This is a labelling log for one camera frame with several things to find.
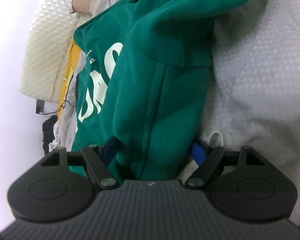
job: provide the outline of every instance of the white wall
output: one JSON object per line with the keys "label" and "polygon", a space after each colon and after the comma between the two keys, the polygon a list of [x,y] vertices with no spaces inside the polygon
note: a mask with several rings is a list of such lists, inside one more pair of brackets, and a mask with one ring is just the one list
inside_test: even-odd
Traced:
{"label": "white wall", "polygon": [[18,92],[22,58],[40,0],[0,0],[0,230],[13,221],[9,185],[43,157],[35,100]]}

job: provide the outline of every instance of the wrinkled sheet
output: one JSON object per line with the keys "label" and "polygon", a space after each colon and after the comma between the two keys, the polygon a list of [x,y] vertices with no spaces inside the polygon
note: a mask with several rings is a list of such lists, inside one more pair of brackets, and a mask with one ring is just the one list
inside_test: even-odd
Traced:
{"label": "wrinkled sheet", "polygon": [[300,0],[250,0],[214,31],[201,138],[225,130],[233,150],[251,145],[279,168],[298,189],[300,224]]}

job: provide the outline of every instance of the yellow fabric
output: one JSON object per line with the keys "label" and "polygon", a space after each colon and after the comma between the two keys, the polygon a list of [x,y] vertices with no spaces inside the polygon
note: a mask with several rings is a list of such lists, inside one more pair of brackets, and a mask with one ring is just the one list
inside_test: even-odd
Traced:
{"label": "yellow fabric", "polygon": [[71,39],[70,51],[69,51],[69,61],[68,61],[65,76],[64,76],[64,79],[62,82],[60,97],[59,97],[58,109],[60,111],[57,113],[58,120],[60,119],[60,116],[61,116],[61,113],[63,110],[63,105],[66,100],[66,95],[67,95],[68,87],[70,84],[70,80],[73,75],[74,69],[77,66],[80,52],[81,52],[81,49],[74,43],[74,40]]}

